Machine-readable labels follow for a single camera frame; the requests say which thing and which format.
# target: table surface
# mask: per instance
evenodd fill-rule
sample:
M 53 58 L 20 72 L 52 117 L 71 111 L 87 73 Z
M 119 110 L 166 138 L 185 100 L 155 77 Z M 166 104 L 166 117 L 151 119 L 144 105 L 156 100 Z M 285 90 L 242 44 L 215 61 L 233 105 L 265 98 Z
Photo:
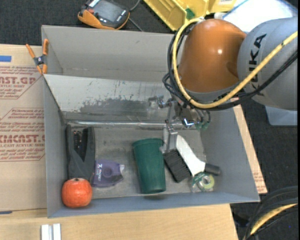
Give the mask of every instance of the table surface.
M 0 44 L 0 55 L 16 47 L 22 45 Z M 258 191 L 264 193 L 266 186 L 242 109 L 237 106 L 234 111 Z M 229 204 L 61 218 L 47 218 L 46 209 L 13 211 L 0 214 L 0 239 L 40 239 L 41 225 L 56 223 L 61 224 L 63 240 L 79 239 L 83 234 L 85 240 L 238 240 Z

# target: green cup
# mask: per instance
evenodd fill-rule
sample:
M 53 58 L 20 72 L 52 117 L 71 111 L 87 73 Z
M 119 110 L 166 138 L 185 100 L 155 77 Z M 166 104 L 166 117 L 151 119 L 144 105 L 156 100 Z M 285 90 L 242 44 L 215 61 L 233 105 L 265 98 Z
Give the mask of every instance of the green cup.
M 143 194 L 155 194 L 166 190 L 165 163 L 160 138 L 140 139 L 132 143 L 138 177 Z

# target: black cable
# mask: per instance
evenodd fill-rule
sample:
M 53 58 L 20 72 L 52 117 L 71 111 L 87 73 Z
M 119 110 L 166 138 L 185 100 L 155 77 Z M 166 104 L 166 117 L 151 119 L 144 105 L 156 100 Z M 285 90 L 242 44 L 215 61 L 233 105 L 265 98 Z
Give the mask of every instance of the black cable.
M 226 110 L 233 108 L 237 105 L 242 104 L 244 101 L 251 99 L 253 96 L 259 94 L 264 88 L 266 88 L 270 83 L 272 83 L 283 71 L 285 71 L 296 59 L 298 58 L 298 50 L 294 51 L 294 53 L 285 61 L 285 63 L 269 77 L 262 85 L 256 88 L 254 91 L 249 93 L 244 93 L 242 95 L 238 95 L 239 99 L 235 101 L 231 101 L 225 104 L 218 105 L 213 108 L 206 108 L 206 110 L 210 111 L 218 111 L 218 110 Z
M 244 238 L 244 240 L 250 240 L 253 237 L 255 238 L 255 240 L 257 240 L 258 239 L 258 235 L 260 234 L 260 232 L 273 227 L 278 222 L 280 222 L 284 217 L 286 217 L 286 216 L 288 216 L 290 214 L 293 214 L 293 213 L 295 213 L 297 211 L 298 211 L 298 207 L 294 206 L 294 207 L 290 208 L 290 210 L 286 210 L 286 211 L 284 211 L 284 213 L 278 214 L 276 216 L 276 218 L 273 219 L 270 223 L 266 223 L 263 227 L 259 228 L 254 234 L 249 235 L 246 238 Z
M 181 43 L 182 43 L 182 39 L 184 38 L 185 34 L 188 34 L 191 30 L 192 30 L 192 27 L 193 27 L 194 24 L 191 24 L 189 26 L 187 26 L 183 32 L 181 33 L 181 37 L 178 41 L 178 49 L 177 49 L 177 54 L 178 54 L 178 50 L 181 46 Z M 183 94 L 181 93 L 178 85 L 177 85 L 177 82 L 174 78 L 174 74 L 173 74 L 173 68 L 172 68 L 172 46 L 173 46 L 173 43 L 175 42 L 175 39 L 176 39 L 176 34 L 174 35 L 174 37 L 172 38 L 171 42 L 170 42 L 170 45 L 169 45 L 169 48 L 168 48 L 168 57 L 167 57 L 167 60 L 168 60 L 168 70 L 169 70 L 169 80 L 170 80 L 170 83 L 171 85 L 169 86 L 169 92 L 171 92 L 171 89 L 173 89 L 173 93 L 174 94 L 178 94 L 177 97 L 179 99 L 181 99 L 187 106 L 190 106 L 190 107 L 194 107 L 184 96 Z M 254 91 L 252 92 L 249 92 L 249 93 L 243 93 L 243 94 L 237 94 L 237 100 L 235 101 L 231 101 L 231 102 L 227 102 L 227 103 L 224 103 L 224 104 L 221 104 L 221 105 L 218 105 L 216 107 L 213 107 L 213 108 L 206 108 L 204 110 L 209 110 L 209 111 L 220 111 L 220 110 L 226 110 L 226 109 L 229 109 L 229 108 L 233 108 L 237 105 L 240 105 L 242 104 L 244 101 L 246 101 L 247 99 L 251 99 L 253 96 L 259 94 L 264 88 L 266 88 L 270 83 L 272 83 L 284 70 L 286 70 L 296 59 L 298 58 L 298 50 L 296 50 L 286 61 L 285 63 L 274 73 L 272 74 L 272 76 L 267 79 L 262 85 L 260 85 L 258 88 L 256 88 Z
M 140 3 L 141 0 L 137 0 L 137 2 L 134 4 L 134 6 L 132 6 L 129 11 L 132 12 Z M 128 20 L 137 28 L 139 29 L 141 32 L 143 32 L 142 28 L 131 18 L 131 16 L 128 18 Z
M 287 204 L 298 204 L 298 197 L 277 201 L 273 204 L 268 204 L 274 198 L 278 198 L 282 195 L 289 195 L 292 193 L 298 196 L 298 186 L 288 186 L 288 187 L 280 188 L 280 189 L 268 194 L 266 197 L 264 197 L 263 200 L 261 200 L 260 203 L 258 204 L 258 206 L 256 207 L 255 211 L 253 212 L 252 217 L 249 220 L 249 224 L 248 224 L 245 234 L 244 234 L 244 237 L 245 237 L 244 239 L 248 240 L 253 235 L 258 234 L 261 231 L 263 231 L 264 229 L 267 229 L 273 225 L 271 222 L 271 223 L 265 225 L 264 227 L 259 228 L 254 234 L 250 235 L 251 225 L 254 225 L 258 221 L 258 219 L 260 219 L 263 215 L 265 215 L 265 214 L 269 213 L 270 211 L 273 211 L 277 208 L 280 208 L 284 205 L 287 205 Z M 290 214 L 290 212 L 294 211 L 292 208 L 296 208 L 296 207 L 298 207 L 298 205 L 288 208 L 288 210 L 284 211 L 283 215 L 285 216 L 287 214 Z M 281 218 L 281 217 L 277 216 L 275 219 L 273 219 L 273 221 L 276 221 L 279 218 Z

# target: black object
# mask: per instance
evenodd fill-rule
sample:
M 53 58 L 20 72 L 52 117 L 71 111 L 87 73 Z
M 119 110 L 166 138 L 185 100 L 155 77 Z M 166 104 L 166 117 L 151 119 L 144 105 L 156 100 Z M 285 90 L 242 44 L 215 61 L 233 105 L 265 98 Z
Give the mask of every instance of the black object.
M 178 150 L 174 149 L 164 153 L 163 159 L 175 182 L 179 183 L 191 177 L 192 174 Z
M 177 149 L 173 149 L 169 152 L 164 153 L 163 159 L 169 171 L 171 172 L 173 179 L 177 183 L 192 176 L 188 165 L 186 164 L 185 160 L 182 158 Z M 212 165 L 209 163 L 205 164 L 203 172 L 210 173 L 216 176 L 221 174 L 219 166 Z
M 93 127 L 74 130 L 70 124 L 65 129 L 67 177 L 90 180 L 95 166 L 95 131 Z
M 130 11 L 111 0 L 88 0 L 78 13 L 78 19 L 97 29 L 118 30 L 128 21 Z

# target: orange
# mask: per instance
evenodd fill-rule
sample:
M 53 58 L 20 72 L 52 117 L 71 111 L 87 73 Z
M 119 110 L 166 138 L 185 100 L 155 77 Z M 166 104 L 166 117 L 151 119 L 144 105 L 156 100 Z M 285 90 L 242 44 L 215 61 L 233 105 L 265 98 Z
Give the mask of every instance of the orange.
M 92 194 L 90 182 L 84 178 L 68 179 L 61 190 L 62 202 L 70 208 L 87 206 L 91 202 Z

